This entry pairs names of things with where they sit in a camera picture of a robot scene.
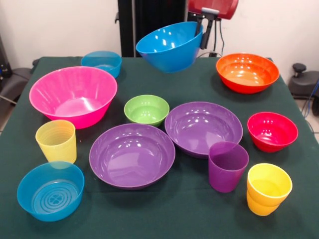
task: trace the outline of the yellow cup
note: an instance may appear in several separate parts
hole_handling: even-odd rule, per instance
[[[49,162],[75,162],[75,127],[71,122],[53,120],[45,123],[37,130],[35,139]]]
[[[258,216],[267,216],[287,198],[293,189],[289,175],[270,163],[256,164],[248,172],[247,202]]]

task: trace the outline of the stacked yellow cups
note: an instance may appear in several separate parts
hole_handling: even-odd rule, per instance
[[[292,189],[291,178],[283,169],[269,163],[256,164],[248,172],[248,207],[259,216],[267,216],[277,209]]]

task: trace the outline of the red bowl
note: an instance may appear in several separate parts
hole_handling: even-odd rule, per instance
[[[298,138],[298,128],[289,118],[272,112],[252,115],[247,127],[254,144],[267,153],[277,152]]]
[[[271,60],[248,53],[223,56],[217,61],[216,68],[226,86],[243,94],[265,90],[280,75],[277,66]]]

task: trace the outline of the light blue bowl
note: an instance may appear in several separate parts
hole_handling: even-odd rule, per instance
[[[143,37],[136,50],[161,71],[181,71],[194,63],[199,51],[203,26],[195,36],[196,26],[192,21],[165,26]]]
[[[122,58],[112,51],[94,51],[81,59],[81,66],[91,66],[109,72],[114,78],[121,71]]]
[[[69,216],[79,206],[84,175],[75,165],[50,162],[32,169],[21,180],[17,199],[35,218],[54,222]]]

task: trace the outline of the dark green table cover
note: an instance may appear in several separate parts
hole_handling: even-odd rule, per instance
[[[32,168],[45,163],[34,135],[48,119],[28,99],[30,87],[46,73],[79,65],[80,57],[41,58],[32,79],[0,136],[0,238],[110,238],[110,239],[283,239],[319,238],[319,147],[280,78],[267,90],[241,95],[225,87],[215,68],[216,59],[201,58],[188,69],[165,74],[144,59],[124,58],[117,78],[118,92],[106,115],[96,125],[77,130],[78,165],[85,175],[79,208],[54,223],[36,220],[18,204],[16,190]],[[195,159],[176,148],[168,174],[140,191],[122,191],[100,181],[89,166],[89,150],[107,129],[127,123],[123,107],[131,97],[154,94],[170,108],[191,101],[208,101],[227,107],[243,124],[241,145],[250,155],[249,166],[232,193],[221,194],[208,183],[207,160]],[[247,119],[259,111],[286,115],[299,128],[298,140],[277,153],[263,153],[247,131]],[[246,203],[248,169],[261,162],[286,170],[293,190],[267,217],[254,215]]]

